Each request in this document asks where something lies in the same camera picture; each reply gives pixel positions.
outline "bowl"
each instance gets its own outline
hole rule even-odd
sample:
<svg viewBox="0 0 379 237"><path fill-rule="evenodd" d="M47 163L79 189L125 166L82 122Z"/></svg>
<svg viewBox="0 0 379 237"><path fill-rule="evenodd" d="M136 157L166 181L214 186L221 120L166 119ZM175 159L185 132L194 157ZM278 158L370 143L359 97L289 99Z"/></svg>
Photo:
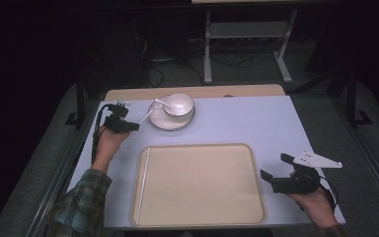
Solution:
<svg viewBox="0 0 379 237"><path fill-rule="evenodd" d="M188 119L195 111L194 101L187 94L172 94L165 99L169 107L164 106L165 112L176 120Z"/></svg>

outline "black cable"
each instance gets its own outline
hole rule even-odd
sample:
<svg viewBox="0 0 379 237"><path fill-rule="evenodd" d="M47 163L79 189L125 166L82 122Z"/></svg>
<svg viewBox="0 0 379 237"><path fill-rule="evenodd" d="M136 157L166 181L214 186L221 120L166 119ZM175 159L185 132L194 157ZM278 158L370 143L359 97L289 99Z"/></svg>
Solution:
<svg viewBox="0 0 379 237"><path fill-rule="evenodd" d="M98 128L100 127L100 124L101 124L101 117L103 116L103 111L107 107L108 105L104 105L101 107L101 109L98 111L97 120L95 121L94 140L92 144L92 154L91 154L91 164L94 164L95 156L97 155L97 146L98 146L98 141L100 140L100 137L98 135Z"/></svg>
<svg viewBox="0 0 379 237"><path fill-rule="evenodd" d="M335 197L335 205L334 205L334 210L335 208L337 207L338 205L338 202L340 201L340 196L338 195L338 190L337 188L334 186L334 184L332 184L332 182L330 182L328 179L326 179L325 177L321 176L320 177L321 179L324 179L328 185L332 188L332 190L334 191L334 197Z"/></svg>
<svg viewBox="0 0 379 237"><path fill-rule="evenodd" d="M161 80L160 80L160 82L159 83L157 83L156 85L154 85L153 83L152 83L152 81L150 80L150 76L149 76L149 78L148 78L148 83L149 83L149 85L150 86L152 86L152 88L157 88L157 87L159 87L161 84L162 84L162 82L164 81L164 74L162 73L162 71L160 71L160 70L158 70L158 69L156 69L156 68L154 68L154 67L149 67L149 69L152 69L152 70L154 70L154 71L157 71L160 75L161 75Z"/></svg>

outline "spoon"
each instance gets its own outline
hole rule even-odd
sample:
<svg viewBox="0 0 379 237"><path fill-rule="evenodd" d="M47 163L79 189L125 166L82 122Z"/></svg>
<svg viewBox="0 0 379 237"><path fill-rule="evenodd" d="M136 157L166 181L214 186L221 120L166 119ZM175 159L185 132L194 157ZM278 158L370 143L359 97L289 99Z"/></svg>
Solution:
<svg viewBox="0 0 379 237"><path fill-rule="evenodd" d="M164 102L164 101L162 101L162 100L160 100L160 99L158 99L158 98L155 99L155 102L156 102L156 103L159 103L159 104L162 104L163 106L168 107L168 108L172 111L173 115L176 115L176 114L177 114L177 112L176 112L176 108L173 107L173 106L171 106L171 105L169 105L168 103L166 103L166 102Z"/></svg>

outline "white table surface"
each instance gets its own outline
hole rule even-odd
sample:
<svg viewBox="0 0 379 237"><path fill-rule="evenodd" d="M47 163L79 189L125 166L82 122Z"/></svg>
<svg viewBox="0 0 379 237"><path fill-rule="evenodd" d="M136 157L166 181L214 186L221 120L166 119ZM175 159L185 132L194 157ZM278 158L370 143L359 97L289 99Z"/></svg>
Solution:
<svg viewBox="0 0 379 237"><path fill-rule="evenodd" d="M107 194L105 227L137 228L130 221L134 182L140 152L147 146L175 144L246 143L254 153L258 170L275 177L288 177L293 167L280 160L280 154L296 156L304 150L313 151L301 121L288 96L234 97L194 99L196 114L181 130L165 131L146 120L133 131L113 158L109 176L113 183ZM129 101L128 121L140 122L152 100ZM107 109L103 115L111 112ZM68 190L89 169L92 151L92 126ZM310 223L306 214L292 199L275 194L269 183L260 180L265 200L266 220L262 227ZM337 207L336 218L345 223Z"/></svg>

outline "hand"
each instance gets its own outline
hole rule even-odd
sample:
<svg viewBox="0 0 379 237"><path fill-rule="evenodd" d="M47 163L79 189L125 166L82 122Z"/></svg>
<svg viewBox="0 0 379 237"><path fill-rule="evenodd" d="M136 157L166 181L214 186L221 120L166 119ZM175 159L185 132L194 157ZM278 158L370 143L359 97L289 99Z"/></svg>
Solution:
<svg viewBox="0 0 379 237"><path fill-rule="evenodd" d="M316 228L323 229L339 225L326 195L326 192L322 188L318 188L314 193L309 195L291 194L288 196L303 207Z"/></svg>
<svg viewBox="0 0 379 237"><path fill-rule="evenodd" d="M114 155L117 153L122 142L127 139L130 133L114 133L106 127L100 126L98 134L100 138L98 140L97 154L91 169L100 170L106 173Z"/></svg>

